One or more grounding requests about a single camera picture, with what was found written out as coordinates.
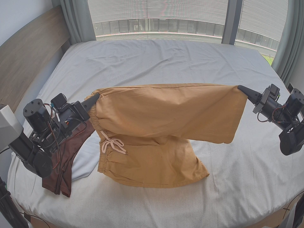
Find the bed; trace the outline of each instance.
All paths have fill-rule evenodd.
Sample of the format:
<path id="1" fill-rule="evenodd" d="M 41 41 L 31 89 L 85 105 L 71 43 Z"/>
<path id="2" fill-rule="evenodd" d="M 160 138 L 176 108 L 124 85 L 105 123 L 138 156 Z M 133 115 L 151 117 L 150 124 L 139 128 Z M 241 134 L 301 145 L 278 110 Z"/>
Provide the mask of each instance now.
<path id="1" fill-rule="evenodd" d="M 263 92 L 269 84 L 289 93 L 253 49 L 181 40 L 92 41 L 71 46 L 41 89 L 49 102 L 64 93 L 82 100 L 102 87 L 206 82 L 244 85 Z M 231 144 L 191 141 L 210 176 L 179 188 L 139 188 L 97 172 L 72 182 L 71 197 L 41 187 L 41 178 L 12 154 L 8 190 L 28 214 L 58 227 L 245 227 L 280 209 L 304 188 L 303 150 L 284 156 L 280 129 L 260 123 L 247 101 Z M 29 133 L 28 124 L 24 125 Z"/>

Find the brown garment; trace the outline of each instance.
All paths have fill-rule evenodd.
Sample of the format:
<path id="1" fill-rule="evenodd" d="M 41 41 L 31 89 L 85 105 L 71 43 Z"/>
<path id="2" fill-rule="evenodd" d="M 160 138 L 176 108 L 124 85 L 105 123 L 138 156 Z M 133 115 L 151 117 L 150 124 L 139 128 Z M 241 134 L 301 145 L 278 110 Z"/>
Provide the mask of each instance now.
<path id="1" fill-rule="evenodd" d="M 72 164 L 76 154 L 80 150 L 83 143 L 91 136 L 95 131 L 90 121 L 86 121 L 87 128 L 81 134 L 77 135 L 73 139 L 62 143 L 60 148 L 61 163 L 52 171 L 51 175 L 46 178 L 42 178 L 42 187 L 50 190 L 55 194 L 60 194 L 70 197 L 71 195 L 71 183 L 72 183 Z M 85 128 L 84 124 L 79 125 L 74 131 L 73 136 L 82 131 Z M 58 151 L 52 155 L 53 166 L 58 162 Z"/>
<path id="2" fill-rule="evenodd" d="M 96 93 L 89 115 L 101 138 L 98 171 L 122 184 L 154 188 L 208 176 L 188 139 L 232 142 L 247 100 L 237 86 L 200 83 L 97 89 L 88 97 Z"/>

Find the wooden headboard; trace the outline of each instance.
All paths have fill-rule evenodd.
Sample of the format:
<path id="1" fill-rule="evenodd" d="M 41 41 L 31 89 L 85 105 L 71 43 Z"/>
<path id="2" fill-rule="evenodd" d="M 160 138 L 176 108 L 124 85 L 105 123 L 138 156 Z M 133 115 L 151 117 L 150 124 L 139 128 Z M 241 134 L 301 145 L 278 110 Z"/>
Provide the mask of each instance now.
<path id="1" fill-rule="evenodd" d="M 69 38 L 61 6 L 57 6 L 0 46 L 0 103 L 15 112 L 30 83 Z"/>

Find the gray curtain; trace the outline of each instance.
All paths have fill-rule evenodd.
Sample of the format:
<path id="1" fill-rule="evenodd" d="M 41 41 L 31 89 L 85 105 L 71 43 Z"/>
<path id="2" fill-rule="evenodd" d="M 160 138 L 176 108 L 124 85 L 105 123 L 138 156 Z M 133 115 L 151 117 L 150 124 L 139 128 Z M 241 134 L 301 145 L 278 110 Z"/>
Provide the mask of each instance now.
<path id="1" fill-rule="evenodd" d="M 290 76 L 304 44 L 304 0 L 288 0 L 286 24 L 272 67 L 283 80 L 289 83 Z"/>
<path id="2" fill-rule="evenodd" d="M 96 40 L 88 0 L 52 0 L 52 4 L 62 7 L 71 44 Z"/>

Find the pants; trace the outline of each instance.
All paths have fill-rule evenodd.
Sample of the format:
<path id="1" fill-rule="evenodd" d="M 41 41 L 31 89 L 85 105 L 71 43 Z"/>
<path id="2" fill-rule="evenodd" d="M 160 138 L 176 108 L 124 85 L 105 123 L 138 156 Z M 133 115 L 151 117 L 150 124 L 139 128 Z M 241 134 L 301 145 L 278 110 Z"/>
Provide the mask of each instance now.
<path id="1" fill-rule="evenodd" d="M 101 138 L 98 171 L 154 188 L 208 176 L 188 139 L 232 142 L 247 100 L 237 86 L 202 83 L 105 88 L 90 96 L 97 92 L 89 115 Z M 115 150 L 120 143 L 125 151 Z"/>

